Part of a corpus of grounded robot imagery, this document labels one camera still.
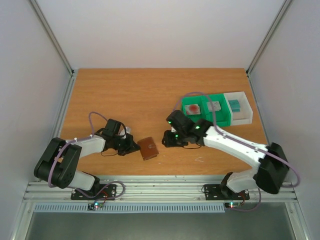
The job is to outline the brown leather card holder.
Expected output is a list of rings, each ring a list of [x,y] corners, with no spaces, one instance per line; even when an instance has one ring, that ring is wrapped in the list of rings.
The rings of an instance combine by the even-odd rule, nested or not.
[[[144,161],[150,160],[158,156],[159,151],[157,149],[154,139],[151,136],[139,140],[137,144],[140,147],[140,153]]]

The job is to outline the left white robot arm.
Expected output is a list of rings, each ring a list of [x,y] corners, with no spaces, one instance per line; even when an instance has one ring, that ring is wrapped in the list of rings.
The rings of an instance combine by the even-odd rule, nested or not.
[[[50,188],[72,188],[89,199],[96,199],[103,188],[100,179],[92,174],[78,171],[80,158],[115,150],[118,156],[125,156],[139,151],[140,146],[134,141],[130,129],[122,122],[110,119],[105,127],[94,131],[90,136],[64,140],[51,139],[33,174],[46,181]]]

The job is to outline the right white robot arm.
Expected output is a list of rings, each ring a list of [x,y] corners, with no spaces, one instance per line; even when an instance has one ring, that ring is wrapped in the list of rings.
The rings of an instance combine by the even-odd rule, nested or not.
[[[276,143],[258,144],[233,135],[206,119],[194,122],[180,110],[174,110],[166,121],[171,126],[163,135],[167,148],[196,144],[227,153],[251,168],[242,172],[227,173],[219,186],[218,194],[229,200],[245,190],[259,188],[276,195],[289,172],[288,161],[282,147]]]

